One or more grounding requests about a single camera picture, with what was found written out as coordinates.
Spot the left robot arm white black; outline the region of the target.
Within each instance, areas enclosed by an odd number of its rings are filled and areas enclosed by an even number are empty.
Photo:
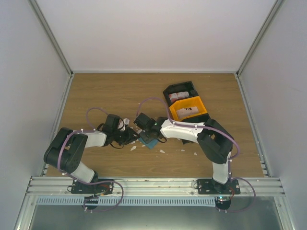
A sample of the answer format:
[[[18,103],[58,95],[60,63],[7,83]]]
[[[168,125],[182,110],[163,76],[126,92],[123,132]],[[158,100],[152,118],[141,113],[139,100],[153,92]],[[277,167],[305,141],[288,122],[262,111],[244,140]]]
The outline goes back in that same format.
[[[95,171],[82,163],[85,148],[115,147],[119,149],[136,141],[140,135],[124,123],[117,115],[108,115],[106,121],[89,131],[72,130],[63,127],[56,134],[44,154],[44,162],[58,171],[68,174],[74,180],[82,182],[82,188],[89,194],[99,188]]]

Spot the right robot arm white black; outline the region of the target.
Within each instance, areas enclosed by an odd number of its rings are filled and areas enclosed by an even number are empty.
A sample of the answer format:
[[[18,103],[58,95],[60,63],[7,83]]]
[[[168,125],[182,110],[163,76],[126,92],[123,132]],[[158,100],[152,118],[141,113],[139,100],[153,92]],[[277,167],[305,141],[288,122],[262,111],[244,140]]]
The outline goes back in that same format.
[[[233,147],[236,147],[237,153],[240,149],[234,138],[217,121],[208,119],[207,122],[187,123],[168,117],[154,120],[140,113],[134,124],[142,130],[140,136],[145,143],[154,139],[178,138],[200,146],[206,158],[213,164],[212,179],[198,182],[200,194],[226,194],[232,191],[231,154]]]

